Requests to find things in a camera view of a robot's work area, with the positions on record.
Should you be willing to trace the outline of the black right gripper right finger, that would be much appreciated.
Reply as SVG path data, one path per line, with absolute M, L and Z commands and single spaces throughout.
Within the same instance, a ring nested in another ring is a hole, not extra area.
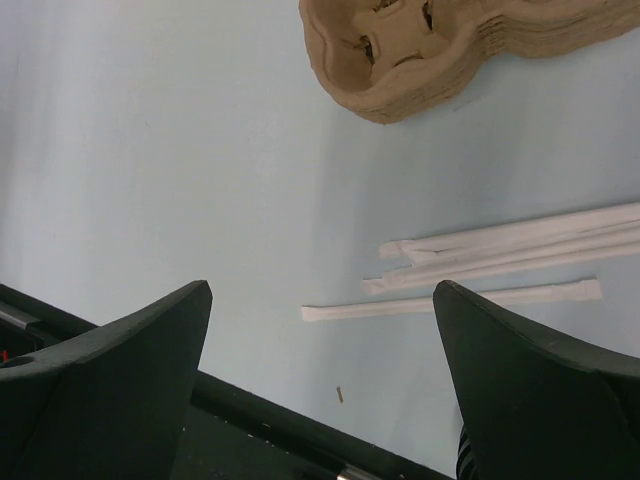
M 638 478 L 638 358 L 489 302 L 435 315 L 463 422 L 457 478 Z

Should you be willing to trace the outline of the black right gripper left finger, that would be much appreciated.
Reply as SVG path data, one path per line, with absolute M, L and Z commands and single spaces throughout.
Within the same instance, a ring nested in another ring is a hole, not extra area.
M 101 327 L 10 287 L 1 300 L 64 336 L 1 368 L 2 477 L 169 478 L 210 318 L 207 282 Z

